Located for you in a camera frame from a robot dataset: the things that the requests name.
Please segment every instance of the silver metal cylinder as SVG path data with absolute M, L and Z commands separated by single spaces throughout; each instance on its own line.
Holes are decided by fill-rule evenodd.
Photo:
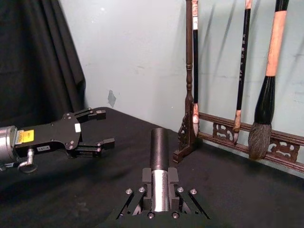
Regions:
M 0 128 L 0 163 L 16 162 L 18 156 L 14 152 L 17 128 L 15 126 Z
M 169 211 L 168 172 L 152 171 L 152 211 Z

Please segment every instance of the black table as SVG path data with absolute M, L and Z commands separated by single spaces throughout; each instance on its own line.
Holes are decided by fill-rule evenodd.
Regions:
M 115 149 L 102 159 L 69 160 L 54 152 L 36 157 L 35 174 L 0 173 L 0 227 L 94 227 L 121 203 L 127 188 L 140 187 L 157 126 L 104 109 L 106 120 L 82 127 L 87 141 L 115 138 Z M 304 227 L 302 179 L 206 144 L 175 164 L 177 134 L 169 131 L 169 140 L 181 186 L 195 187 L 233 226 Z

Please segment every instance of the wooden post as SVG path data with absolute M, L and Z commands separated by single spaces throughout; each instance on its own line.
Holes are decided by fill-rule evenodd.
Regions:
M 185 116 L 179 130 L 179 149 L 174 152 L 173 160 L 179 163 L 194 150 L 195 134 L 193 131 L 193 96 L 192 96 L 192 2 L 186 0 L 186 70 L 187 95 L 185 99 Z

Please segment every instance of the carved wooden panel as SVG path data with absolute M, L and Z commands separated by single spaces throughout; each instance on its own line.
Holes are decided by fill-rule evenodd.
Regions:
M 295 163 L 300 150 L 300 145 L 271 138 L 268 153 L 276 158 L 280 158 Z
M 188 142 L 188 135 L 189 135 L 189 113 L 186 113 L 179 130 L 179 150 L 182 150 L 187 145 Z
M 213 123 L 213 137 L 233 141 L 233 127 Z

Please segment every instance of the wall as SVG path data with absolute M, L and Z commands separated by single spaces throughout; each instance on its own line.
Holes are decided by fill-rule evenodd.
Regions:
M 61 4 L 87 80 L 88 105 L 112 106 L 178 131 L 186 95 L 185 0 L 61 0 Z M 275 0 L 253 0 L 242 108 L 246 123 L 253 123 L 265 75 L 274 8 Z M 272 122 L 274 129 L 297 135 L 304 135 L 303 8 L 303 0 L 289 2 Z M 244 0 L 199 2 L 201 112 L 234 118 L 243 16 Z M 212 130 L 202 121 L 200 128 Z M 239 141 L 247 144 L 247 134 Z M 304 162 L 303 151 L 298 161 Z

